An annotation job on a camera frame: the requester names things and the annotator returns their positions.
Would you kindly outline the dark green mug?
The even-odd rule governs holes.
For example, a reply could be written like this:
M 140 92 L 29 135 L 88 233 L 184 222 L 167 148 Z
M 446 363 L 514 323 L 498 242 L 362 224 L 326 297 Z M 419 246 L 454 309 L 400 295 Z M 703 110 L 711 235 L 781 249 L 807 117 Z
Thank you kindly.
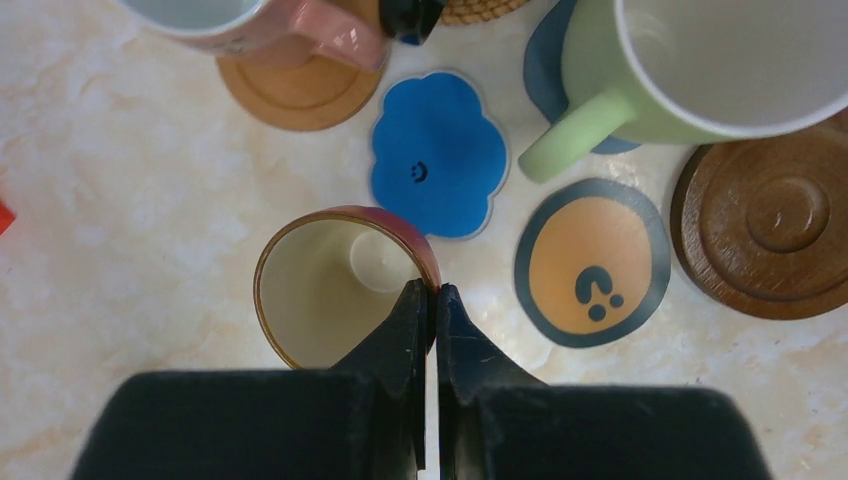
M 379 17 L 388 38 L 419 46 L 440 19 L 447 0 L 380 0 Z

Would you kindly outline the small orange cup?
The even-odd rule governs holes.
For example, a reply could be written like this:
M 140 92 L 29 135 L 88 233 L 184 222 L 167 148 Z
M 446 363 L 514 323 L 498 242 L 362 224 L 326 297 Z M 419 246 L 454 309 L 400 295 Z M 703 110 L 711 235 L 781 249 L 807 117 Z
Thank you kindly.
M 274 352 L 293 369 L 327 368 L 388 317 L 410 280 L 442 280 L 433 249 L 385 209 L 344 205 L 278 231 L 255 269 L 253 300 Z

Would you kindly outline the brown paw print coaster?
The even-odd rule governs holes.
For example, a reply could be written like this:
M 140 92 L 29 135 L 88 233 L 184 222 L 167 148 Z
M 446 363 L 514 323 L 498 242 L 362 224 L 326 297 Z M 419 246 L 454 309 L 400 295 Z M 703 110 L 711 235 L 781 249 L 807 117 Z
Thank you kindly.
M 671 273 L 662 216 L 639 190 L 588 178 L 547 197 L 520 236 L 514 287 L 550 341 L 589 348 L 646 323 Z

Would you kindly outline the light green mug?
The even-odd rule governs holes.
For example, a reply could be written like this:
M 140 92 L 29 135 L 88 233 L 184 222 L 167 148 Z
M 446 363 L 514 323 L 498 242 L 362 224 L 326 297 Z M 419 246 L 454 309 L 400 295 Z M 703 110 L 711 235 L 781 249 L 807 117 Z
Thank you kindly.
M 769 138 L 847 105 L 843 1 L 579 1 L 560 60 L 567 111 L 519 157 L 546 182 L 608 137 Z

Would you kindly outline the woven rattan coaster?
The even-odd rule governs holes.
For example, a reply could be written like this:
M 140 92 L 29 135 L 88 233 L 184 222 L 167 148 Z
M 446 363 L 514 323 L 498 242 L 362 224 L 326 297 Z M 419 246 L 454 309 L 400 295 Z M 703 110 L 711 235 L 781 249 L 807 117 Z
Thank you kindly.
M 440 23 L 462 26 L 484 23 L 507 15 L 528 0 L 449 0 L 442 10 Z

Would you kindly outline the blue flower coaster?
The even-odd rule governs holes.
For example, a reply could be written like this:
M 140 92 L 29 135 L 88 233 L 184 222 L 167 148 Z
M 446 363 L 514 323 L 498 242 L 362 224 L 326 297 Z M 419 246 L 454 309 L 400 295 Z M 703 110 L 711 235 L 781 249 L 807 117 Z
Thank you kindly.
M 375 202 L 421 233 L 448 239 L 484 228 L 510 165 L 477 91 L 446 71 L 389 88 L 371 146 Z

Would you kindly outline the pink printed mug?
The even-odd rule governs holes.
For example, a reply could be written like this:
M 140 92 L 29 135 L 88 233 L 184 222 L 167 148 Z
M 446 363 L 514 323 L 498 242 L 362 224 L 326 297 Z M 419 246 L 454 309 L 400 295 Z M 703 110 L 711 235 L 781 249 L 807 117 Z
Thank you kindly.
M 380 70 L 378 29 L 331 1 L 121 1 L 159 36 L 217 57 L 300 66 L 323 56 Z

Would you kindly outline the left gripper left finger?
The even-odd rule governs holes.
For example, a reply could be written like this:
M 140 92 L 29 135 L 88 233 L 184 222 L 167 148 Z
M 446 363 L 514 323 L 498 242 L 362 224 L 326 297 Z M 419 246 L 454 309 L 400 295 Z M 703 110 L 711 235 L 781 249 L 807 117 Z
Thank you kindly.
M 326 369 L 149 371 L 93 425 L 75 479 L 413 479 L 426 465 L 430 292 Z

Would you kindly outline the grey silicone coaster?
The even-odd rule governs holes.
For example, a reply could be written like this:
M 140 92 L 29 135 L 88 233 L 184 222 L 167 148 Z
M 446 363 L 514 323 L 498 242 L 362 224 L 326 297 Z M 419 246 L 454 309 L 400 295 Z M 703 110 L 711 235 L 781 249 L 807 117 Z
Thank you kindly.
M 575 0 L 558 1 L 535 28 L 524 52 L 525 90 L 549 123 L 560 119 L 569 106 L 562 84 L 561 57 L 575 4 Z

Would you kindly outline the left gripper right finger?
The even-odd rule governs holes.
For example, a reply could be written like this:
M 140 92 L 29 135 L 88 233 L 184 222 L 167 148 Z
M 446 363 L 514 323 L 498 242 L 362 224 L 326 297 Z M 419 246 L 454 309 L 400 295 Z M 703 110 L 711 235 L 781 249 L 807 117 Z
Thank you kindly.
M 707 388 L 548 385 L 435 300 L 445 479 L 767 479 L 746 419 Z

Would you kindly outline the light wooden coaster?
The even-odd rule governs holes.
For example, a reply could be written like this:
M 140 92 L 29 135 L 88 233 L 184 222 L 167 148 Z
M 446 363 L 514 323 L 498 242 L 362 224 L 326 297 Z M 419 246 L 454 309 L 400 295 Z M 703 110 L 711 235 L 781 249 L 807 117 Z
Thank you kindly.
M 331 2 L 378 29 L 388 45 L 377 2 Z M 374 94 L 384 65 L 378 71 L 364 71 L 323 56 L 313 56 L 300 66 L 231 57 L 217 60 L 226 88 L 248 113 L 290 131 L 324 130 L 352 117 Z

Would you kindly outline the brown grooved coaster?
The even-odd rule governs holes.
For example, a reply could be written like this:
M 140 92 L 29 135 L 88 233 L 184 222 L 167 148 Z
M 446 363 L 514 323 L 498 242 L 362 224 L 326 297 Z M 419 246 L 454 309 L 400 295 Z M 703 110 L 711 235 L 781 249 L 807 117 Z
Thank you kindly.
M 772 320 L 847 302 L 847 113 L 698 147 L 670 207 L 677 258 L 717 302 Z

